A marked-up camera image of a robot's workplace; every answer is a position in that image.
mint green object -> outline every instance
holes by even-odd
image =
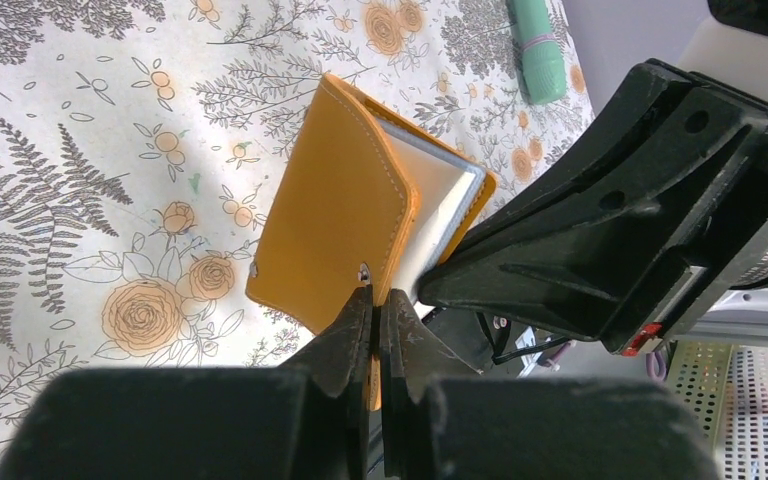
[[[549,25],[544,0],[514,0],[514,15],[522,49],[522,77],[531,103],[543,105],[567,93],[564,56]]]

leaf print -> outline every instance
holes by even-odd
[[[108,265],[101,256],[84,257],[63,267],[69,276],[92,283],[110,283],[122,277],[121,267]]]
[[[75,326],[75,321],[74,320],[71,320],[71,319],[68,319],[68,318],[64,318],[63,320],[58,320],[58,321],[52,323],[48,328],[50,328],[52,330],[68,330],[68,329],[70,329],[70,328],[72,328],[74,326]]]
[[[519,45],[511,35],[511,19],[505,2],[459,0],[459,16],[446,16],[441,36],[446,54],[461,75],[467,68],[486,79],[493,68],[517,78],[515,52]]]
[[[208,340],[204,342],[204,354],[208,357],[214,357],[216,356],[216,353],[219,351],[219,344],[217,344],[214,341]]]
[[[164,109],[166,109],[166,110],[168,110],[168,111],[170,111],[170,112],[172,111],[172,107],[169,105],[169,102],[167,102],[166,100],[164,100],[164,99],[162,99],[162,98],[158,98],[158,99],[157,99],[157,103],[158,103],[158,104],[159,104],[161,107],[163,107]]]
[[[104,262],[107,266],[111,268],[122,268],[122,262],[119,261],[119,255],[116,255],[113,252],[105,251],[98,252],[98,255],[101,257],[101,261]]]
[[[170,360],[172,360],[173,358],[177,358],[182,351],[184,351],[184,342],[182,340],[176,340],[175,343],[173,343],[172,346],[169,348],[169,353],[167,356],[169,357]]]
[[[249,352],[248,359],[244,363],[246,367],[260,367],[268,365],[281,357],[295,352],[299,344],[299,326],[298,324],[282,328],[277,332],[272,342],[266,338],[261,338],[257,347]]]
[[[234,330],[236,330],[237,327],[243,323],[244,315],[245,311],[243,310],[237,310],[236,312],[229,315],[228,318],[222,322],[222,325],[219,326],[219,333],[216,334],[216,338],[227,337],[228,335],[234,333]]]
[[[166,19],[160,0],[58,0],[56,7],[34,0],[0,0],[0,63],[24,63],[31,45],[45,41],[40,31],[44,20],[64,32],[78,27],[95,38],[122,40],[127,30],[136,28],[136,10],[157,22]]]
[[[125,205],[131,199],[118,177],[106,179],[88,163],[63,125],[62,164],[44,157],[1,116],[0,129],[18,168],[0,176],[0,225],[11,232],[0,232],[0,342],[13,348],[10,327],[19,277],[28,278],[31,296],[40,299],[41,308],[62,313],[60,270],[78,246],[74,241],[89,228],[116,235],[101,198]]]
[[[131,354],[122,350],[122,347],[113,340],[104,342],[102,346],[98,347],[98,350],[96,350],[93,356],[106,358],[108,360],[126,360],[131,358]]]
[[[140,232],[134,234],[134,238],[131,240],[131,250],[139,252],[145,246],[145,235]]]
[[[140,133],[142,133],[144,136],[146,136],[146,137],[148,137],[148,138],[154,138],[154,134],[152,134],[151,130],[149,130],[148,128],[146,128],[146,127],[145,127],[145,125],[142,125],[142,124],[139,124],[139,123],[135,123],[135,124],[134,124],[134,127],[136,127],[136,128],[137,128],[137,130],[138,130]]]
[[[122,278],[129,282],[150,277],[154,273],[154,264],[141,253],[126,252],[122,256]]]
[[[342,62],[354,62],[361,68],[366,66],[360,60],[360,48],[352,45],[351,40],[331,35],[325,30],[317,29],[311,34],[316,42],[312,52],[326,60],[336,58]]]
[[[567,50],[572,48],[569,35],[569,24],[557,5],[552,3],[549,10],[549,24],[552,27],[552,33],[555,36],[555,40],[558,42],[561,55],[564,55]]]
[[[439,137],[448,133],[452,128],[452,114],[463,110],[458,99],[451,95],[436,97],[434,104],[417,102],[414,118],[419,120],[418,126],[431,135]]]
[[[160,263],[157,264],[157,277],[168,282],[175,283],[181,278],[183,273],[181,267],[181,257],[178,255],[178,249],[172,247],[163,254]]]
[[[187,345],[184,348],[184,350],[181,352],[181,356],[178,357],[178,362],[176,363],[176,365],[179,367],[184,365],[189,365],[190,363],[192,363],[193,360],[196,359],[198,352],[199,350],[195,342]]]
[[[290,0],[289,7],[280,0],[269,0],[270,13],[256,33],[252,33],[252,15],[247,5],[242,6],[237,25],[225,34],[222,42],[212,45],[247,45],[252,55],[264,55],[267,59],[284,53],[281,37],[304,40],[305,34],[298,28],[299,20],[312,19],[325,11],[316,0]]]
[[[76,122],[91,122],[95,120],[95,117],[86,113],[74,112],[69,114],[69,118]]]
[[[141,72],[143,72],[146,75],[151,75],[151,71],[148,69],[148,67],[145,66],[145,64],[139,58],[131,57],[131,60],[134,61],[134,65],[136,65]]]
[[[166,360],[170,358],[169,351],[171,349],[172,345],[168,345],[151,354],[151,356],[146,361],[146,367],[156,367],[163,365]]]
[[[335,40],[331,35],[318,38],[337,42],[329,48],[345,49],[343,54],[357,57],[355,52],[349,52],[352,47],[346,41]],[[352,81],[371,69],[359,62],[355,62],[354,73],[342,76],[344,80]],[[197,82],[193,87],[201,97],[199,103],[205,117],[211,124],[243,129],[259,119],[266,128],[266,136],[279,144],[273,153],[289,156],[307,112],[303,97],[316,90],[323,74],[321,63],[308,57],[287,55],[272,62],[235,60],[225,65],[225,69],[227,75]]]
[[[513,119],[517,100],[520,99],[520,91],[504,87],[500,90],[504,96],[503,100],[493,97],[491,99],[492,105],[484,107],[483,115],[473,115],[470,118],[470,126],[473,130],[488,131],[495,125],[496,121],[503,125],[505,121]]]

fern print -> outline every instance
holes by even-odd
[[[519,89],[502,87],[501,90],[504,94],[503,100],[491,98],[492,105],[484,107],[483,115],[473,115],[470,118],[469,124],[474,131],[487,131],[493,128],[497,121],[499,125],[504,125],[506,121],[513,119],[517,101],[520,100]],[[485,97],[491,97],[492,93],[492,87],[485,88]]]
[[[243,5],[237,25],[225,34],[222,42],[211,44],[247,45],[252,55],[262,54],[266,59],[275,58],[284,53],[282,37],[295,41],[307,38],[296,22],[319,16],[325,12],[325,7],[317,5],[316,0],[291,0],[289,8],[281,5],[279,0],[269,0],[269,10],[269,17],[257,31],[252,32],[251,12],[248,6]]]
[[[62,164],[43,156],[1,116],[0,129],[13,159],[12,168],[0,164],[0,343],[15,349],[10,327],[20,277],[27,275],[40,308],[62,313],[62,267],[78,246],[75,242],[88,229],[117,235],[101,199],[123,205],[132,201],[122,176],[106,178],[84,158],[62,124]]]
[[[292,0],[289,7],[273,0],[269,17],[249,35],[254,18],[244,5],[239,25],[218,44],[248,45],[252,58],[234,60],[225,65],[225,75],[195,84],[205,118],[223,128],[244,130],[259,123],[265,136],[278,144],[273,153],[288,157],[307,113],[305,97],[316,90],[324,74],[322,60],[351,65],[354,71],[341,77],[352,83],[374,68],[361,62],[360,49],[350,40],[321,29],[307,35],[294,23],[324,10],[309,0]],[[281,45],[285,37],[310,38],[315,56],[286,54]]]
[[[555,35],[555,40],[558,42],[558,47],[561,49],[561,55],[566,55],[567,51],[572,49],[569,36],[569,23],[564,16],[561,9],[554,3],[549,8],[549,24],[552,27],[552,33]]]
[[[160,0],[0,0],[0,62],[24,63],[31,45],[45,41],[40,30],[46,20],[64,32],[123,40],[136,28],[135,11],[157,22],[166,19]]]
[[[272,342],[265,337],[258,340],[257,347],[249,352],[243,366],[253,368],[276,365],[298,348],[299,324],[290,323],[272,336]]]
[[[8,357],[6,367],[0,365],[0,425],[19,426],[36,394],[52,379],[87,364],[74,355],[74,345],[62,341],[54,345],[46,338],[43,348],[35,353],[29,343],[25,352]],[[0,459],[11,434],[7,429],[0,429]]]
[[[458,99],[451,95],[434,98],[434,103],[417,102],[413,118],[419,127],[439,137],[452,129],[452,115],[463,110]]]

white perforated panel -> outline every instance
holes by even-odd
[[[713,449],[731,359],[731,345],[678,342],[666,385],[682,399]]]
[[[768,479],[768,348],[735,350],[719,432],[723,478]]]

clamp jaw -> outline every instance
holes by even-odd
[[[765,256],[768,103],[649,60],[418,294],[633,356],[767,287]]]
[[[422,325],[404,292],[374,307],[367,286],[277,368],[56,379],[7,450],[0,480],[360,480],[373,357],[387,475],[717,478],[694,417],[661,386],[482,378]]]

